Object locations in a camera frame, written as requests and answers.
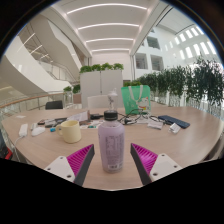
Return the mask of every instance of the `ceiling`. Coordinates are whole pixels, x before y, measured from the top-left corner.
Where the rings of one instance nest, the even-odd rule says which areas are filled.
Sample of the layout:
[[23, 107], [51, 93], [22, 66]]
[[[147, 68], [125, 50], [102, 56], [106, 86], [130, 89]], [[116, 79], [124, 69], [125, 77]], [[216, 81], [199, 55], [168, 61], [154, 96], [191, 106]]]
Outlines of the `ceiling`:
[[[139, 34], [140, 27], [144, 25], [145, 18], [148, 16], [148, 10], [154, 7], [158, 0], [64, 0], [59, 1], [55, 5], [60, 7], [66, 14], [66, 17], [72, 22], [73, 29], [78, 31], [82, 41], [89, 50], [97, 54], [99, 49], [112, 49], [112, 48], [122, 48], [128, 50], [122, 50], [123, 52], [129, 52], [132, 48], [135, 39]], [[72, 13], [72, 10], [80, 9], [82, 7], [90, 5], [99, 4], [126, 4], [123, 5], [106, 5], [85, 8]], [[134, 5], [142, 8], [130, 7], [127, 5]], [[85, 29], [79, 29], [85, 26], [91, 26], [96, 24], [105, 23], [124, 23], [124, 24], [134, 24], [138, 26], [128, 26], [128, 25], [104, 25], [95, 26]], [[116, 39], [116, 40], [98, 40], [92, 42], [86, 42], [90, 40], [97, 39], [107, 39], [107, 38], [128, 38], [127, 39]]]
[[182, 12], [175, 8], [172, 8], [166, 16], [159, 22], [158, 27], [169, 30], [170, 32], [177, 34], [181, 30], [194, 25], [194, 21], [185, 16]]

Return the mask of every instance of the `paper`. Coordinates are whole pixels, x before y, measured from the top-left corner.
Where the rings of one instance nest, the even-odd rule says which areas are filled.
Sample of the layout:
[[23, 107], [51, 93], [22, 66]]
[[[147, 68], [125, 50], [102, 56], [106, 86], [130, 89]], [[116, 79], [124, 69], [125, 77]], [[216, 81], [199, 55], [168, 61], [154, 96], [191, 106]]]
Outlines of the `paper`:
[[70, 120], [86, 121], [86, 120], [88, 120], [88, 113], [87, 113], [87, 111], [85, 111], [85, 112], [82, 112], [79, 114], [72, 115], [67, 118], [67, 121], [70, 121]]
[[16, 116], [16, 117], [18, 117], [18, 118], [24, 118], [24, 117], [26, 117], [26, 116]]
[[163, 127], [163, 122], [154, 121], [152, 119], [149, 119], [148, 127], [161, 130]]
[[98, 127], [104, 122], [104, 120], [92, 121], [86, 125], [80, 125], [81, 129], [98, 129]]

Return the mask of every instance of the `water bottle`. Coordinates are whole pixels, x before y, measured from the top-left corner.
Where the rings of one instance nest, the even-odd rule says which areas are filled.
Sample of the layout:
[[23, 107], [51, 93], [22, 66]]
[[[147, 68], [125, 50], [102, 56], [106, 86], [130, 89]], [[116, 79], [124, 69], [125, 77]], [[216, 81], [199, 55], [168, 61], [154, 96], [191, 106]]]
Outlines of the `water bottle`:
[[102, 165], [109, 173], [119, 172], [124, 161], [124, 126], [117, 117], [117, 111], [105, 111], [105, 122], [98, 128]]
[[116, 92], [116, 88], [114, 88], [113, 91], [109, 92], [108, 100], [109, 100], [109, 110], [117, 110], [118, 95]]

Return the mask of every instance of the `green plant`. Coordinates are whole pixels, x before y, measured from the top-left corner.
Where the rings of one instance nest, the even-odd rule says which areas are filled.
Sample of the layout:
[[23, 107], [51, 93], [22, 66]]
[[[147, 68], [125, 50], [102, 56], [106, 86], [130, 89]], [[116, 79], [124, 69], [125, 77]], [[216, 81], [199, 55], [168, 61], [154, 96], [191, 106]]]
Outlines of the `green plant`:
[[100, 65], [100, 64], [95, 64], [95, 65], [93, 65], [93, 66], [92, 66], [92, 71], [95, 71], [95, 70], [97, 70], [97, 71], [101, 71], [101, 65]]
[[84, 72], [91, 72], [91, 71], [92, 71], [92, 67], [91, 66], [84, 65], [84, 66], [81, 67], [79, 73], [81, 74], [81, 73], [84, 73]]
[[156, 92], [156, 90], [157, 90], [156, 72], [153, 72], [152, 74], [145, 75], [145, 82], [146, 82], [146, 85], [149, 86], [149, 88], [152, 92]]
[[194, 99], [195, 96], [195, 85], [194, 85], [194, 73], [190, 66], [185, 68], [185, 87], [186, 87], [186, 102], [189, 102], [189, 99]]
[[76, 93], [78, 93], [80, 91], [80, 85], [78, 84], [78, 85], [75, 85], [74, 87], [73, 87], [73, 93], [74, 94], [76, 94]]
[[124, 69], [124, 66], [123, 66], [122, 64], [115, 63], [115, 64], [113, 65], [113, 68], [114, 68], [114, 70], [116, 70], [116, 69], [123, 70], [123, 69]]
[[140, 86], [140, 85], [142, 85], [142, 84], [139, 81], [134, 80], [132, 82], [126, 82], [124, 84], [124, 87], [127, 87], [127, 86]]
[[181, 98], [185, 86], [185, 68], [181, 66], [171, 68], [166, 71], [166, 76], [170, 94]]
[[163, 70], [157, 75], [157, 87], [159, 94], [165, 94], [169, 88], [169, 72]]
[[64, 90], [64, 92], [70, 92], [70, 91], [72, 91], [72, 87], [71, 86], [67, 86], [63, 90]]
[[207, 95], [211, 105], [220, 106], [223, 100], [223, 72], [215, 60], [204, 60], [199, 57], [194, 67], [195, 98], [200, 101]]
[[104, 71], [108, 68], [109, 70], [113, 70], [113, 65], [110, 65], [109, 63], [105, 63], [101, 66], [101, 69]]

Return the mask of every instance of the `wooden table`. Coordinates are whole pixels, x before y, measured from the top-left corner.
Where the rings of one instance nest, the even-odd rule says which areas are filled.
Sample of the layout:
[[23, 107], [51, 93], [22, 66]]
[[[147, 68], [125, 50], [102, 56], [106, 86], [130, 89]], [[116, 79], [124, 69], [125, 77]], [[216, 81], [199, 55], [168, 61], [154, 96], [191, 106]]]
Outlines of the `wooden table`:
[[[100, 113], [106, 109], [91, 109], [90, 113]], [[187, 167], [203, 161], [220, 138], [223, 122], [218, 118], [192, 107], [167, 107], [152, 104], [152, 115], [169, 115], [191, 125], [181, 129], [176, 135], [168, 132], [169, 126], [162, 130], [148, 128], [146, 124], [125, 126], [124, 167], [121, 172], [109, 174], [101, 165], [98, 142], [98, 129], [81, 129], [82, 139], [74, 144], [65, 143], [56, 132], [46, 129], [41, 135], [32, 137], [30, 125], [42, 119], [62, 118], [85, 111], [84, 109], [25, 111], [9, 117], [2, 124], [15, 143], [19, 137], [21, 124], [28, 123], [28, 135], [17, 142], [16, 148], [33, 165], [44, 169], [58, 156], [68, 156], [87, 145], [94, 144], [95, 156], [89, 166], [83, 187], [104, 190], [131, 189], [142, 186], [136, 165], [130, 154], [130, 144], [143, 146], [156, 154], [166, 153], [180, 166]]]

